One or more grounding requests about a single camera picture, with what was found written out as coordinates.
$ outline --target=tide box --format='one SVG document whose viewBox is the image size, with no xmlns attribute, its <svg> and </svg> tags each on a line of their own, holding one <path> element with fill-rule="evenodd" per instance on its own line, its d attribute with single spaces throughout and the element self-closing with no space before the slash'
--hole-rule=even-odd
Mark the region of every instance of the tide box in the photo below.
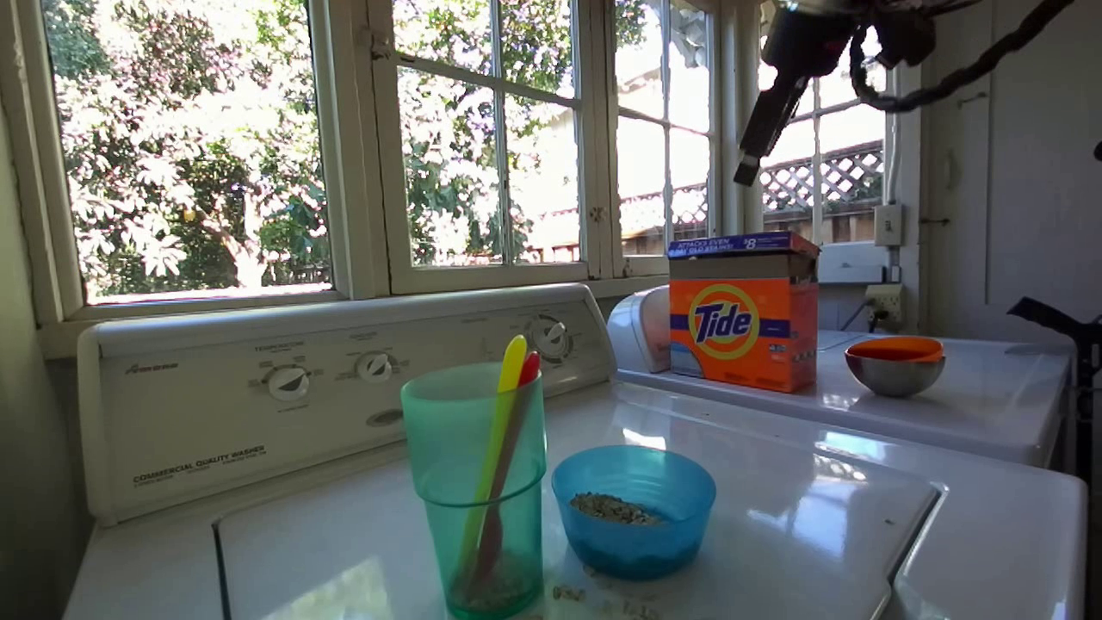
<svg viewBox="0 0 1102 620">
<path fill-rule="evenodd" d="M 670 364 L 714 382 L 800 391 L 816 382 L 819 248 L 800 233 L 668 244 Z"/>
</svg>

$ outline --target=teal plastic cup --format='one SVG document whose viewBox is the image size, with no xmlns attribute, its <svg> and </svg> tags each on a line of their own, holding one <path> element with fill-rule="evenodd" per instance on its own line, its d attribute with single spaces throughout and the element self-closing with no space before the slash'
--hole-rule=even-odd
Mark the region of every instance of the teal plastic cup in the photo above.
<svg viewBox="0 0 1102 620">
<path fill-rule="evenodd" d="M 514 615 L 544 592 L 544 384 L 497 391 L 497 374 L 499 364 L 457 364 L 402 384 L 413 490 L 457 620 Z"/>
</svg>

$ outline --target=blue bowl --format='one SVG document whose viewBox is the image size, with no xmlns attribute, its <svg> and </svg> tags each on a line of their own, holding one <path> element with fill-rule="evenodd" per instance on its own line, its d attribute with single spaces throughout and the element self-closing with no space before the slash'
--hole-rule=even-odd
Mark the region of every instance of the blue bowl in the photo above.
<svg viewBox="0 0 1102 620">
<path fill-rule="evenodd" d="M 565 459 L 551 490 L 573 551 L 617 580 L 662 580 L 689 565 L 715 504 L 702 466 L 636 444 Z"/>
</svg>

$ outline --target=yellow handle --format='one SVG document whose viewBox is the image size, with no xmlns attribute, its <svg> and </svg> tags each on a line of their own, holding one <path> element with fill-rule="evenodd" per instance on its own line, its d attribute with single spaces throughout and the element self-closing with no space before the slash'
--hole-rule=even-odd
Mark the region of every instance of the yellow handle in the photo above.
<svg viewBox="0 0 1102 620">
<path fill-rule="evenodd" d="M 504 367 L 497 374 L 497 407 L 492 407 L 492 427 L 488 427 L 488 451 L 484 451 L 482 477 L 478 477 L 478 494 L 476 494 L 478 504 L 488 504 L 488 494 L 492 494 L 492 468 L 497 468 L 497 460 L 504 455 L 504 444 L 506 444 L 506 429 L 509 429 L 509 415 L 514 415 L 514 398 L 515 398 L 522 358 L 527 358 L 527 339 L 514 334 L 509 345 L 506 345 L 506 353 L 504 353 Z M 465 536 L 461 536 L 461 558 L 465 558 L 461 565 L 467 565 L 467 569 L 476 562 L 476 539 L 478 539 L 482 528 L 484 528 L 484 517 L 478 511 L 473 511 Z"/>
</svg>

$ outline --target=white dryer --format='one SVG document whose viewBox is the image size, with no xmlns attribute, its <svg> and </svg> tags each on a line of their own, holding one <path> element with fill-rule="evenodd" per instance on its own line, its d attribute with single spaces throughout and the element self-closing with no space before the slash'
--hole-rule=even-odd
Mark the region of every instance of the white dryer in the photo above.
<svg viewBox="0 0 1102 620">
<path fill-rule="evenodd" d="M 617 302 L 610 339 L 617 374 L 625 382 L 1005 460 L 1050 466 L 1066 415 L 1072 352 L 1055 345 L 940 339 L 948 352 L 940 378 L 920 396 L 885 398 L 845 363 L 846 345 L 866 339 L 861 331 L 819 331 L 816 384 L 801 391 L 693 374 L 668 352 L 663 287 Z"/>
</svg>

